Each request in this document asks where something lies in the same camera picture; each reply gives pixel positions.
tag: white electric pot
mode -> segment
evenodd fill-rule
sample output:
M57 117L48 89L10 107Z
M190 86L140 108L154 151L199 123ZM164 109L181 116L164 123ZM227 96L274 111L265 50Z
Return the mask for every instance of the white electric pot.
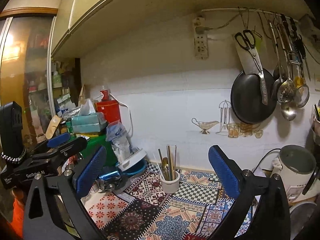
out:
M307 149L297 145L282 147L278 158L280 165L273 169L272 174L281 176L288 202L291 203L309 181L316 167L316 159Z

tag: metal lid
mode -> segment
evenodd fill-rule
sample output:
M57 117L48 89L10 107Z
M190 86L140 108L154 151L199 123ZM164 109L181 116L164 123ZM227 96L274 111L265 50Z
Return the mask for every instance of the metal lid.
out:
M298 145L286 145L281 148L279 157L290 170L299 174L309 174L316 168L315 157Z

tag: electrical socket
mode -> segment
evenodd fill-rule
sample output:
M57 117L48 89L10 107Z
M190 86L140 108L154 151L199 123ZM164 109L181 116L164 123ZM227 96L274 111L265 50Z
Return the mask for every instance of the electrical socket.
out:
M194 50L195 57L197 59L207 59L209 57L208 53L208 36L205 31L201 34L196 33L197 27L205 27L205 20L202 17L197 17L192 21L193 33L194 33Z

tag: black round pan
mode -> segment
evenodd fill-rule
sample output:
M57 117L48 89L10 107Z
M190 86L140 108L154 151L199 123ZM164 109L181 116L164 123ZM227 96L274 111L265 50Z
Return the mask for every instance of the black round pan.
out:
M243 71L237 76L231 88L231 107L236 117L245 123L256 124L266 120L276 108L277 100L271 99L273 76L263 69L268 91L268 105L262 103L260 79L257 75L246 75Z

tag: green container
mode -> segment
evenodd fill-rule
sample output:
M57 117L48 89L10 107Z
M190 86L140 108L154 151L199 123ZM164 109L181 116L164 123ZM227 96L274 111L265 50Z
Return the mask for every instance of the green container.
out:
M111 142L106 142L105 134L97 137L90 137L87 148L81 151L83 158L86 158L89 154L91 154L97 145L102 145L107 150L107 159L105 162L105 166L116 166L118 159L112 150Z

